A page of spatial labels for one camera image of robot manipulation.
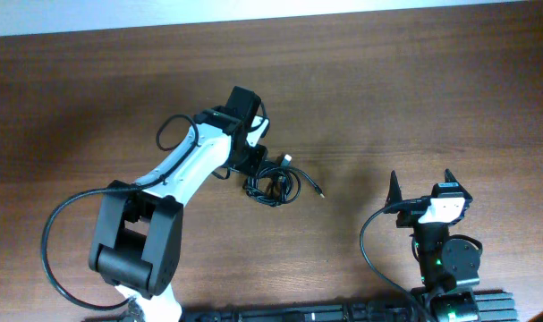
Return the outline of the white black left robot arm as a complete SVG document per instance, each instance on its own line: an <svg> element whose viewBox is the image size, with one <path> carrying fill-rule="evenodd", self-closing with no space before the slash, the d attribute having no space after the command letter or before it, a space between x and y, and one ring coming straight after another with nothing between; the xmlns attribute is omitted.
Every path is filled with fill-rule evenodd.
<svg viewBox="0 0 543 322"><path fill-rule="evenodd" d="M267 155L259 140L266 115L209 109L190 119L180 144L148 174L106 189L89 252L89 268L125 299L121 321L177 321L171 285L182 244L183 211L219 167L253 175Z"/></svg>

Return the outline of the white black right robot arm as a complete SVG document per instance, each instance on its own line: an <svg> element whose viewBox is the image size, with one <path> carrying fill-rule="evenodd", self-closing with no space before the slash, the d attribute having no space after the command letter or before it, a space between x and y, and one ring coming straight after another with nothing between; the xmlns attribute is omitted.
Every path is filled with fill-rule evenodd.
<svg viewBox="0 0 543 322"><path fill-rule="evenodd" d="M473 287L479 284L483 246L469 236L451 234L464 219L473 197L445 170L445 179L429 195L404 199L395 172L390 174L386 214L396 214L398 228L411 228L411 250L422 286L413 289L420 316L430 321L479 321Z"/></svg>

